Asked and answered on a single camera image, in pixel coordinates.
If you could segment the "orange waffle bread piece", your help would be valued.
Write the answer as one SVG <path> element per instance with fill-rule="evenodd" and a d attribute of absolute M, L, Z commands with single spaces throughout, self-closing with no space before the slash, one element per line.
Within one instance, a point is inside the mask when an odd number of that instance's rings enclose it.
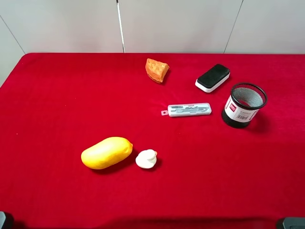
<path fill-rule="evenodd" d="M 167 63 L 159 62 L 148 58 L 145 64 L 145 70 L 147 75 L 156 83 L 162 83 L 164 77 L 169 70 Z"/>

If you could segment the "grey clear tool case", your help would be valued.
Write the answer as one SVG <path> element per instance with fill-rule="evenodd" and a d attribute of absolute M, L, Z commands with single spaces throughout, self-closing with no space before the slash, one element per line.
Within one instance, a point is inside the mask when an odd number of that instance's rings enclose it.
<path fill-rule="evenodd" d="M 210 115 L 212 109 L 209 103 L 197 104 L 172 104 L 168 105 L 167 110 L 161 111 L 161 115 L 170 117 Z"/>

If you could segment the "red table cloth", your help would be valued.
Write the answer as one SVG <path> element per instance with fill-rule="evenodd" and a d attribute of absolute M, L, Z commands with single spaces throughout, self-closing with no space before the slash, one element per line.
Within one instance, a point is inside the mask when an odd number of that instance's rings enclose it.
<path fill-rule="evenodd" d="M 167 63 L 162 83 L 146 73 Z M 195 81 L 216 64 L 211 93 Z M 266 105 L 245 128 L 222 110 L 237 83 Z M 209 103 L 210 115 L 161 115 Z M 90 169 L 109 137 L 131 154 Z M 135 159 L 157 152 L 153 168 Z M 305 215 L 305 57 L 264 54 L 30 53 L 0 89 L 0 209 L 16 229 L 273 229 Z"/>

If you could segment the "white rubber duck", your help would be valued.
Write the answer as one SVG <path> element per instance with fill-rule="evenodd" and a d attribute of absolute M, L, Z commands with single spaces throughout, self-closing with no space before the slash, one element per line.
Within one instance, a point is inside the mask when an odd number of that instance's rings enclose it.
<path fill-rule="evenodd" d="M 157 152 L 153 149 L 141 151 L 135 159 L 136 165 L 143 169 L 153 168 L 157 162 Z"/>

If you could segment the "yellow mango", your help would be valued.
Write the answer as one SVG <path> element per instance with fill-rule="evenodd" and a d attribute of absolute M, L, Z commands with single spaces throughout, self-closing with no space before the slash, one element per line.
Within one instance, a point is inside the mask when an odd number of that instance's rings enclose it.
<path fill-rule="evenodd" d="M 133 144 L 123 137 L 109 137 L 85 149 L 81 161 L 90 169 L 105 169 L 126 159 Z"/>

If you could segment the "black white board eraser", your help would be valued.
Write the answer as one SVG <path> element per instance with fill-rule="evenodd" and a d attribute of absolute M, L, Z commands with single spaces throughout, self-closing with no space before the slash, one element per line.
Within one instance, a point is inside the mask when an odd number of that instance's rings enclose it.
<path fill-rule="evenodd" d="M 205 93 L 211 93 L 223 84 L 229 76 L 230 70 L 227 67 L 216 64 L 195 81 L 195 86 Z"/>

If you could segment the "black mesh pen holder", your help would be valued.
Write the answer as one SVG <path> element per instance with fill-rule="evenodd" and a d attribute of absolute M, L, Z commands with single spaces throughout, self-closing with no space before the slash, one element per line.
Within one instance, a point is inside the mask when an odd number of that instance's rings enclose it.
<path fill-rule="evenodd" d="M 233 128 L 245 128 L 266 102 L 267 95 L 261 87 L 252 83 L 237 83 L 222 110 L 222 119 Z"/>

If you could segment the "dark base part right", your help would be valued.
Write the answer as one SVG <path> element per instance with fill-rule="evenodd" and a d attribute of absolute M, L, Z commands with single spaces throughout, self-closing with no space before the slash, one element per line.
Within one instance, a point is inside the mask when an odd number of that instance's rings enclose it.
<path fill-rule="evenodd" d="M 276 223 L 277 229 L 305 229 L 305 217 L 286 217 Z"/>

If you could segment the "dark base part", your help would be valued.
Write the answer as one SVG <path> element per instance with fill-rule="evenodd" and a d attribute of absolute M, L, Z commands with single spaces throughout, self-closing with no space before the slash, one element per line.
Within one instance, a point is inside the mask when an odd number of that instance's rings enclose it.
<path fill-rule="evenodd" d="M 0 212 L 0 229 L 12 229 L 14 218 L 10 213 Z"/>
<path fill-rule="evenodd" d="M 286 217 L 276 223 L 277 229 L 305 229 L 305 217 Z"/>

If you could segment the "dark base part left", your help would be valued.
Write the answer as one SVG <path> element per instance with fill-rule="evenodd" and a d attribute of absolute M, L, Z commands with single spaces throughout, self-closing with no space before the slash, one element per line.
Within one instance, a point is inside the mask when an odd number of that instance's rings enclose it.
<path fill-rule="evenodd" d="M 12 229 L 14 218 L 10 213 L 0 212 L 0 229 Z"/>

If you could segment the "white vertical wall pole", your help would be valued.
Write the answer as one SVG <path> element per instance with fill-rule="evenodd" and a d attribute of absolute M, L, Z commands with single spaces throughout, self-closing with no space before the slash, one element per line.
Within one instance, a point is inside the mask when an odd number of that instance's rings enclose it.
<path fill-rule="evenodd" d="M 118 21 L 119 21 L 119 27 L 120 27 L 120 35 L 121 35 L 121 41 L 122 41 L 122 51 L 125 53 L 125 45 L 124 45 L 124 37 L 123 37 L 123 29 L 122 29 L 122 20 L 121 20 L 121 12 L 120 12 L 120 5 L 119 1 L 116 0 L 116 6 L 117 6 L 117 14 L 118 14 Z"/>

